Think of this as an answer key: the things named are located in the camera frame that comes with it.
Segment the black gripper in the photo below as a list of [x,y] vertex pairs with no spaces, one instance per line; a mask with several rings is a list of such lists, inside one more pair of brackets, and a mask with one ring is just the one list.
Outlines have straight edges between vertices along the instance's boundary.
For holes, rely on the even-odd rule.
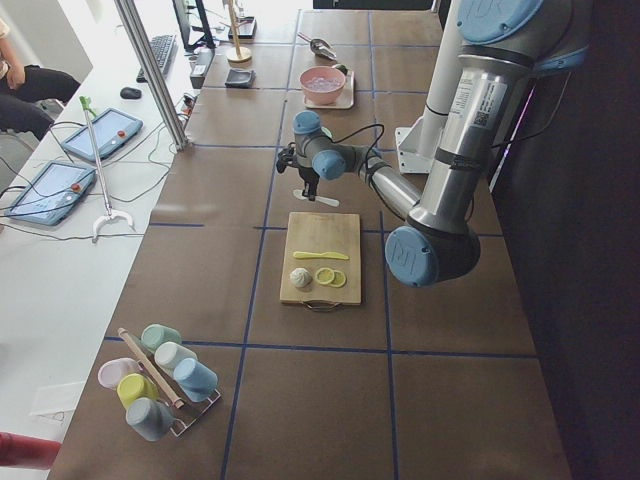
[[299,167],[298,173],[304,181],[302,196],[309,201],[314,201],[316,199],[316,191],[320,180],[319,175],[313,168],[307,167]]

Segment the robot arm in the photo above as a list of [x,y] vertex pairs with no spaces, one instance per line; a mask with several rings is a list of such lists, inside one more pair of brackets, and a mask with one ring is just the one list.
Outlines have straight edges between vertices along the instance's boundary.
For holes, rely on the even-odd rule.
[[276,162],[294,168],[313,199],[320,180],[357,174],[403,220],[385,258],[400,282],[422,287],[461,277],[480,243],[466,218],[516,84],[582,63],[588,1],[455,1],[448,11],[423,115],[407,130],[428,176],[415,188],[370,147],[329,138],[319,116],[297,114],[294,139]]

